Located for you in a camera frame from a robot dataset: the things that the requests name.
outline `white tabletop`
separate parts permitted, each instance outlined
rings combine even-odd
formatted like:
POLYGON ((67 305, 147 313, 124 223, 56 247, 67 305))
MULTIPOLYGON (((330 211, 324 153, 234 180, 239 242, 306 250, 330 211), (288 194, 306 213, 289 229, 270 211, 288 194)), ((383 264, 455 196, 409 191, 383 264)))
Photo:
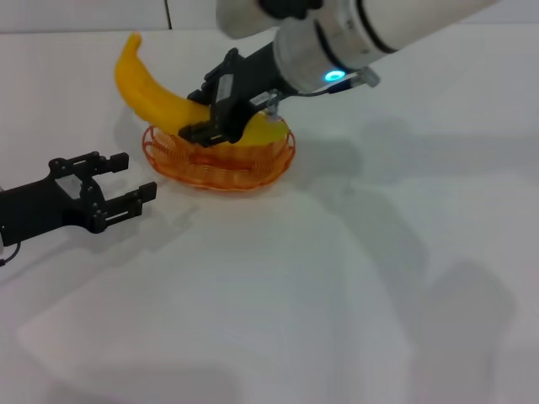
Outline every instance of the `white tabletop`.
MULTIPOLYGON (((248 54, 271 34, 238 42, 248 54)), ((376 89, 290 99, 291 170, 220 196, 161 178, 115 90, 127 33, 0 36, 0 185, 128 152, 141 218, 0 269, 0 402, 522 404, 539 397, 539 25, 456 26, 376 89)), ((145 35, 187 94, 232 47, 145 35)))

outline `orange basket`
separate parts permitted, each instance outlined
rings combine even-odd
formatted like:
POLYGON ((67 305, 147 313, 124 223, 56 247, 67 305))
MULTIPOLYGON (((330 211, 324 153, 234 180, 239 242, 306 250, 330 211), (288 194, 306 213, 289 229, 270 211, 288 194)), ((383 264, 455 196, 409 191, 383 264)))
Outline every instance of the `orange basket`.
POLYGON ((274 183, 288 169, 296 139, 289 131, 282 140, 263 146, 223 143, 204 148, 150 126, 142 137, 142 150, 165 177, 198 189, 249 191, 274 183))

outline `black cable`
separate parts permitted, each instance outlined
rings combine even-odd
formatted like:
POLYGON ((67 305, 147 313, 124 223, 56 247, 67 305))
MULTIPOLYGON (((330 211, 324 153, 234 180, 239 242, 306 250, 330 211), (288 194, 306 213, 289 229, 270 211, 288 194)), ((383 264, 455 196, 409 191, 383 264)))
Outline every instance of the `black cable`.
POLYGON ((170 9, 168 8, 168 0, 165 0, 165 13, 167 14, 168 29, 172 29, 172 20, 170 19, 170 9))
POLYGON ((294 97, 318 97, 319 95, 327 94, 328 91, 329 91, 329 88, 326 88, 325 90, 318 91, 317 93, 309 93, 309 94, 298 93, 298 94, 294 94, 294 97))
POLYGON ((318 97, 319 95, 324 94, 336 94, 341 93, 346 90, 350 90, 352 88, 352 78, 348 78, 346 80, 343 80, 342 82, 338 82, 337 84, 334 84, 331 87, 326 88, 325 90, 318 91, 316 93, 309 93, 309 94, 295 94, 295 97, 318 97))
POLYGON ((6 259, 0 259, 0 267, 3 267, 6 263, 8 263, 9 261, 17 257, 17 254, 19 253, 19 251, 20 251, 20 242, 17 243, 17 248, 15 248, 15 251, 13 252, 13 254, 11 254, 6 259))

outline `blue led light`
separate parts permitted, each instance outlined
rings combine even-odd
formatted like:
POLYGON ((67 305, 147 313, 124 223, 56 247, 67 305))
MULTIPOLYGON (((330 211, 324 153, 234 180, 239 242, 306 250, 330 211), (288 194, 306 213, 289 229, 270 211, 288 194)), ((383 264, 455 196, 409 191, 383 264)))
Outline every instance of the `blue led light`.
POLYGON ((342 70, 332 70, 331 72, 326 74, 326 77, 324 78, 324 80, 326 82, 336 82, 337 80, 340 80, 344 76, 346 76, 346 73, 343 72, 342 70))

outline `banana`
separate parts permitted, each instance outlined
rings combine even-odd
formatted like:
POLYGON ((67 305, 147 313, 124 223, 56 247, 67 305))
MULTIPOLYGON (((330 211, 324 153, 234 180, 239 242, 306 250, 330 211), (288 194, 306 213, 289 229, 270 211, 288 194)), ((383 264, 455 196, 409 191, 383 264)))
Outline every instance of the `banana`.
MULTIPOLYGON (((181 98, 156 82, 137 55, 140 33, 132 33, 116 63, 115 80, 120 95, 143 120, 163 132, 176 135, 187 125, 210 120, 210 108, 181 98)), ((269 122, 256 114, 248 123, 240 142, 234 146, 262 146, 286 138, 284 122, 269 122)))

